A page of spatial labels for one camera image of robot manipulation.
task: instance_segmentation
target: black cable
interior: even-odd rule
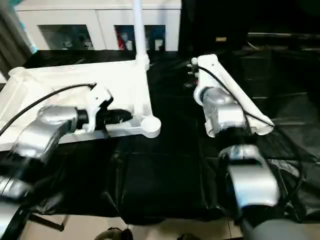
[[[287,193],[287,196],[285,198],[283,198],[282,200],[280,200],[278,202],[278,206],[282,206],[285,207],[286,204],[292,199],[292,197],[298,192],[298,190],[300,189],[302,183],[303,183],[303,179],[304,179],[304,175],[305,175],[305,170],[304,170],[304,166],[302,164],[302,156],[298,150],[298,147],[296,146],[296,144],[281,130],[279,129],[277,126],[272,125],[271,123],[251,114],[250,112],[247,112],[244,107],[241,105],[240,101],[237,99],[237,97],[227,88],[227,86],[216,76],[214,75],[211,71],[209,71],[208,69],[202,67],[202,66],[197,66],[198,69],[206,72],[207,74],[209,74],[212,78],[214,78],[232,97],[235,101],[237,101],[237,103],[240,105],[240,107],[242,108],[245,116],[249,116],[251,118],[254,118],[264,124],[267,124],[268,126],[274,128],[276,131],[278,131],[291,145],[291,149],[294,152],[294,154],[299,158],[299,178],[295,184],[295,186],[293,187],[292,191],[290,193]]]
[[[37,104],[43,102],[44,100],[52,97],[53,95],[59,94],[61,92],[64,92],[66,90],[69,89],[75,89],[75,88],[79,88],[79,87],[89,87],[89,88],[94,88],[96,86],[95,83],[84,83],[84,84],[75,84],[75,85],[70,85],[70,86],[66,86],[63,87],[59,90],[53,91],[51,93],[49,93],[48,95],[38,99],[37,101],[35,101],[34,103],[30,104],[29,106],[27,106],[26,108],[24,108],[23,110],[21,110],[20,112],[18,112],[13,118],[11,118],[6,125],[4,125],[4,127],[0,130],[0,136],[2,134],[4,134],[4,132],[11,126],[11,124],[14,123],[15,120],[17,120],[22,114],[24,114],[25,112],[29,111],[30,109],[32,109],[34,106],[36,106]]]

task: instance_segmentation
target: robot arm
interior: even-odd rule
[[[228,196],[236,204],[234,215],[240,219],[244,239],[306,240],[300,225],[279,214],[277,180],[257,146],[252,144],[252,133],[270,133],[272,121],[233,80],[216,55],[193,58],[189,67],[193,72],[199,70],[193,96],[203,107],[208,136],[219,138],[221,171],[228,180],[225,187],[232,189]],[[246,112],[264,122],[246,116]]]
[[[21,205],[37,190],[35,185],[61,137],[76,130],[92,133],[96,128],[97,113],[106,111],[113,101],[109,91],[100,85],[96,85],[86,98],[86,109],[59,105],[41,108],[36,119],[13,144],[6,159],[1,161],[0,239],[18,238],[24,227],[23,219],[29,216]]]

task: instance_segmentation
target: white cabinet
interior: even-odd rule
[[[106,49],[95,10],[17,12],[39,50]]]
[[[24,0],[15,9],[39,50],[134,50],[133,0]],[[142,0],[147,48],[177,51],[181,0]]]
[[[98,19],[108,50],[134,49],[134,16],[130,9],[98,10]],[[179,9],[143,9],[147,49],[177,51],[179,42]]]

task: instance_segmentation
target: table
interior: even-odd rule
[[[130,60],[120,51],[38,51],[26,68]],[[261,111],[294,141],[306,176],[287,205],[297,222],[320,220],[319,55],[296,51],[223,52],[218,58]],[[128,224],[164,218],[215,220],[228,200],[221,181],[217,140],[206,135],[204,113],[193,99],[188,58],[150,56],[148,84],[161,133],[61,144],[50,161],[50,187],[32,210],[42,214],[120,216]],[[299,172],[290,144],[276,131],[256,139],[282,194]]]

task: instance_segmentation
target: tiled floor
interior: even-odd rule
[[[61,223],[64,216],[47,216],[53,222]],[[192,233],[201,240],[223,240],[242,236],[238,227],[226,218],[200,222],[195,220],[168,219],[153,226],[126,225],[120,217],[75,216],[69,217],[65,230],[59,232],[48,227],[28,222],[21,240],[93,240],[110,227],[130,228],[135,240],[176,240],[182,234]],[[311,240],[319,239],[320,224],[305,225]]]

